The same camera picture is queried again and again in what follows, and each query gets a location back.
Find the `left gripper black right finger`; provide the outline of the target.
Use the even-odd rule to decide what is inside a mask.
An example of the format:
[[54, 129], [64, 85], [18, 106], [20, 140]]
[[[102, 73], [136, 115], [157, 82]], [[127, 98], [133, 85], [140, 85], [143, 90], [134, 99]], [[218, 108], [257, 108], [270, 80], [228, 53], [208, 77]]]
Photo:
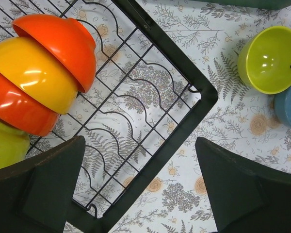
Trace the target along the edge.
[[198, 137], [195, 143], [219, 233], [291, 233], [291, 174]]

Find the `yellow orange bowl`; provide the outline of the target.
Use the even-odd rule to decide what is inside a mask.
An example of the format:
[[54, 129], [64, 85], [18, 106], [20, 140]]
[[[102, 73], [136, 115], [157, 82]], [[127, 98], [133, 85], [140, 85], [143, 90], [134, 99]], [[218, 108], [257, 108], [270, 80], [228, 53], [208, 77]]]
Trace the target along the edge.
[[73, 75], [30, 37], [11, 37], [0, 42], [0, 73], [58, 114], [67, 114], [77, 96]]

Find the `floral patterned table mat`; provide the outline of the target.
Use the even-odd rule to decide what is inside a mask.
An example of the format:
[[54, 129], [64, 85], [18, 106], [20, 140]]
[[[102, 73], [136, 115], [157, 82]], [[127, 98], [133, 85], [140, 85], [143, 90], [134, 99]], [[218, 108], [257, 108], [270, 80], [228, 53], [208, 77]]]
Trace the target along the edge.
[[175, 166], [187, 169], [185, 174], [177, 175], [177, 181], [202, 200], [201, 207], [187, 220], [193, 230], [177, 233], [213, 233], [214, 215], [195, 149], [198, 137], [291, 173], [291, 129], [277, 121], [273, 96], [245, 86], [237, 70], [238, 56], [250, 38], [272, 26], [291, 28], [291, 6], [267, 10], [192, 0], [141, 0], [139, 5], [217, 94], [215, 104], [184, 141], [183, 154], [174, 156]]

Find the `blue bowl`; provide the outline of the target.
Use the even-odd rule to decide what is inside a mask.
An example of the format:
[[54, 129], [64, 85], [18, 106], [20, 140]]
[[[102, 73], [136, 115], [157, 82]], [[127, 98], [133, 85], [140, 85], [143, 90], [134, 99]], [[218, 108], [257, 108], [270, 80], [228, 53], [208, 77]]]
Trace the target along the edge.
[[278, 120], [291, 128], [291, 86], [283, 92], [275, 94], [274, 107]]

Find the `green compartment tray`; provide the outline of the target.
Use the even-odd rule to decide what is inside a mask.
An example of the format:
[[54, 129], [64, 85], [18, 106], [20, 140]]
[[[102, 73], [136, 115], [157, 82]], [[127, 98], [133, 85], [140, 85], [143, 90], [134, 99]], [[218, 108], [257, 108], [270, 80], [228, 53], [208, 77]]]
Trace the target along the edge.
[[207, 0], [207, 2], [268, 10], [280, 10], [291, 6], [291, 0]]

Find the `small lime green bowl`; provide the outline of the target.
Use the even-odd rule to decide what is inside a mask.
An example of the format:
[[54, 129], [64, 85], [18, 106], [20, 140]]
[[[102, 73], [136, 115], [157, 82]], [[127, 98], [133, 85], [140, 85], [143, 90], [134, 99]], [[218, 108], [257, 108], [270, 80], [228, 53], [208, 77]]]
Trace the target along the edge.
[[28, 133], [0, 121], [0, 169], [24, 160], [29, 146]]

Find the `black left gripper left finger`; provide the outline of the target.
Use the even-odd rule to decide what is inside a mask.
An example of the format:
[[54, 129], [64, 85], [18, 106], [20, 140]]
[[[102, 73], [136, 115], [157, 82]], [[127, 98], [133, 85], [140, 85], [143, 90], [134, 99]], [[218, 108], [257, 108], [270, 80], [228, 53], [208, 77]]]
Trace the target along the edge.
[[0, 169], [0, 233], [63, 232], [84, 152], [75, 136]]

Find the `red orange bowl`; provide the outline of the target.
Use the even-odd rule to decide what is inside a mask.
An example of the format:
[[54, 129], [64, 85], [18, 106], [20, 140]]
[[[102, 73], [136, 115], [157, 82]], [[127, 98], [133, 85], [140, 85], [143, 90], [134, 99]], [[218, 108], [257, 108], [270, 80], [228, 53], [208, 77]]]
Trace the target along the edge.
[[37, 136], [54, 128], [59, 114], [40, 104], [0, 73], [0, 120]]

